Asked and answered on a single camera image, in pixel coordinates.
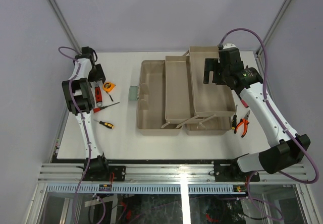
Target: tape measure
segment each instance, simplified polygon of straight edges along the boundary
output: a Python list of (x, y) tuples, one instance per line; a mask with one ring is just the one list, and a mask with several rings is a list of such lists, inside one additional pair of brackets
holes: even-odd
[(107, 93), (111, 92), (116, 85), (111, 82), (105, 82), (103, 84), (103, 90)]

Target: gray wall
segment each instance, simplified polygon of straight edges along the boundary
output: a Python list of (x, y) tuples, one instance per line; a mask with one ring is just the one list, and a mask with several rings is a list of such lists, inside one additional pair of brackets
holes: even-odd
[[(97, 51), (187, 50), (215, 45), (229, 30), (264, 37), (284, 0), (57, 0), (81, 45)], [(241, 49), (256, 49), (246, 32)]]
[(73, 64), (46, 0), (0, 0), (0, 222), (22, 223), (62, 115)]
[[(311, 139), (309, 153), (323, 171), (323, 0), (294, 0), (268, 49), (269, 73), (275, 102), (290, 124)], [(312, 172), (308, 161), (304, 161)], [(311, 185), (323, 210), (323, 177)]]

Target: tan plastic toolbox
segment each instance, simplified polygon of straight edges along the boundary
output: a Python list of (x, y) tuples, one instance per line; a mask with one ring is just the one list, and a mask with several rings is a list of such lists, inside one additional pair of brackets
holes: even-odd
[(168, 123), (198, 123), (195, 117), (189, 57), (166, 56), (166, 111)]
[(190, 136), (223, 135), (232, 128), (231, 117), (214, 117), (203, 126), (200, 124), (186, 124), (186, 133)]
[(182, 127), (166, 124), (165, 61), (149, 60), (141, 64), (137, 127), (146, 136), (176, 136)]
[(219, 58), (216, 46), (191, 46), (189, 49), (194, 114), (200, 117), (231, 117), (236, 111), (231, 89), (211, 82), (203, 84), (206, 58)]

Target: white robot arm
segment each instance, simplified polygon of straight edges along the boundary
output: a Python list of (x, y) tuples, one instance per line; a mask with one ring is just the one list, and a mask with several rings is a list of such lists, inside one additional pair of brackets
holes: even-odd
[(67, 108), (75, 115), (81, 129), (86, 158), (84, 168), (90, 160), (84, 180), (92, 180), (92, 175), (109, 179), (109, 165), (98, 144), (93, 122), (95, 101), (91, 91), (91, 83), (98, 81), (104, 83), (105, 81), (101, 65), (95, 64), (94, 54), (96, 55), (95, 51), (90, 47), (83, 47), (82, 53), (75, 57), (75, 68), (72, 76), (62, 82)]
[[(263, 79), (255, 68), (244, 68), (239, 50), (233, 45), (219, 48), (219, 59), (205, 59), (204, 83), (209, 81), (209, 73), (213, 71), (212, 82), (219, 85), (227, 85), (234, 90), (250, 107), (262, 126), (270, 148), (266, 151), (247, 154), (233, 161), (232, 175), (239, 175), (251, 171), (265, 170), (274, 174), (289, 166), (300, 162), (304, 153), (286, 134), (286, 130), (295, 137), (297, 142), (307, 150), (310, 139), (306, 134), (300, 136), (292, 128), (280, 113), (270, 96), (263, 95)], [(286, 129), (282, 129), (274, 117), (274, 113), (268, 108), (269, 101), (274, 112), (284, 123)]]

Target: pliers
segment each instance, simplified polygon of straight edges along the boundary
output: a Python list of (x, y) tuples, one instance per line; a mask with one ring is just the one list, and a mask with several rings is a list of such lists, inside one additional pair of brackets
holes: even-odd
[(241, 137), (244, 137), (247, 134), (248, 125), (249, 125), (249, 122), (248, 122), (249, 115), (250, 115), (250, 111), (248, 111), (247, 114), (246, 114), (246, 116), (243, 119), (240, 120), (240, 123), (237, 125), (236, 129), (234, 130), (234, 133), (235, 134), (237, 133), (238, 128), (242, 124), (244, 125), (244, 130), (243, 130), (243, 133), (242, 133), (242, 136)]

